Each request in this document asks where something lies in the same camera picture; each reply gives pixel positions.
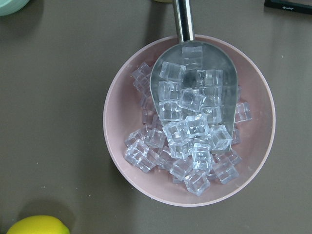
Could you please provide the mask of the clear plastic ice cubes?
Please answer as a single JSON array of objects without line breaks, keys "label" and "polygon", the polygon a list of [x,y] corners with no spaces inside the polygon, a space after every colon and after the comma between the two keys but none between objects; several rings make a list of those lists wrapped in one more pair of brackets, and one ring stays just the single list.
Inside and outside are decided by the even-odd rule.
[{"label": "clear plastic ice cubes", "polygon": [[140,129],[125,139],[124,159],[148,173],[166,170],[173,183],[202,195],[212,181],[238,178],[236,122],[250,119],[248,103],[231,100],[239,90],[235,69],[218,48],[187,43],[166,52],[154,66],[142,63],[131,73],[141,94]]}]

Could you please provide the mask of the pink bowl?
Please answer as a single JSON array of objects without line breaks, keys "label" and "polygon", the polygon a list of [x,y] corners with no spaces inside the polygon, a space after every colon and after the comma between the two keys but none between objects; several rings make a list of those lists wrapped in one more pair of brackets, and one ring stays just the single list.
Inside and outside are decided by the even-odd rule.
[{"label": "pink bowl", "polygon": [[227,184],[211,183],[201,195],[188,192],[183,184],[174,184],[171,175],[155,169],[148,173],[130,165],[125,159],[125,138],[142,127],[140,95],[132,85],[130,73],[142,62],[153,63],[177,43],[175,36],[152,42],[132,55],[120,68],[108,90],[103,110],[103,130],[110,156],[125,179],[148,197],[159,202],[197,207],[223,201],[246,187],[264,165],[274,139],[275,107],[270,88],[253,61],[227,42],[205,35],[196,39],[224,50],[233,60],[242,88],[241,98],[250,104],[252,119],[238,125],[241,143],[234,146],[242,161],[237,165],[238,178]]}]

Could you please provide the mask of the metal ice scoop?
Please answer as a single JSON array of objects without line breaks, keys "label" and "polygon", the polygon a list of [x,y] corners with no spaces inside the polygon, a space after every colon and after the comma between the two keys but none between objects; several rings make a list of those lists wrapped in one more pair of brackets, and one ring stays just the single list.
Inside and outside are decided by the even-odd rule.
[{"label": "metal ice scoop", "polygon": [[237,72],[219,47],[196,40],[190,3],[173,2],[178,43],[155,62],[150,92],[169,147],[191,150],[207,139],[212,152],[232,144]]}]

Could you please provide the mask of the yellow lemon near lime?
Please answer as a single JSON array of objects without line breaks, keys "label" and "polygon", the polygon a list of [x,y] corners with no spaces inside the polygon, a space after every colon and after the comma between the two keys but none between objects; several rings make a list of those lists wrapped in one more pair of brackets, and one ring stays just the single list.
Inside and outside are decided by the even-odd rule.
[{"label": "yellow lemon near lime", "polygon": [[7,234],[69,234],[70,230],[58,218],[34,215],[12,225]]}]

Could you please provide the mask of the mint green bowl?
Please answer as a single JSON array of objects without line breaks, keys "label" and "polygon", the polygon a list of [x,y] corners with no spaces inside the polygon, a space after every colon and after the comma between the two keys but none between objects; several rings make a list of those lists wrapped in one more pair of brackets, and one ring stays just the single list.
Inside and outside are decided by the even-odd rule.
[{"label": "mint green bowl", "polygon": [[7,16],[22,9],[29,0],[0,0],[0,16]]}]

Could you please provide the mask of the black tray with glasses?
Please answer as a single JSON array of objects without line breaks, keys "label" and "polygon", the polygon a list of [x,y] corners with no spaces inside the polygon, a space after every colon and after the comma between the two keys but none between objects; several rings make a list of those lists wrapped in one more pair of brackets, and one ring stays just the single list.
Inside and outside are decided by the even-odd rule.
[{"label": "black tray with glasses", "polygon": [[275,9],[312,14],[311,0],[264,0],[264,5]]}]

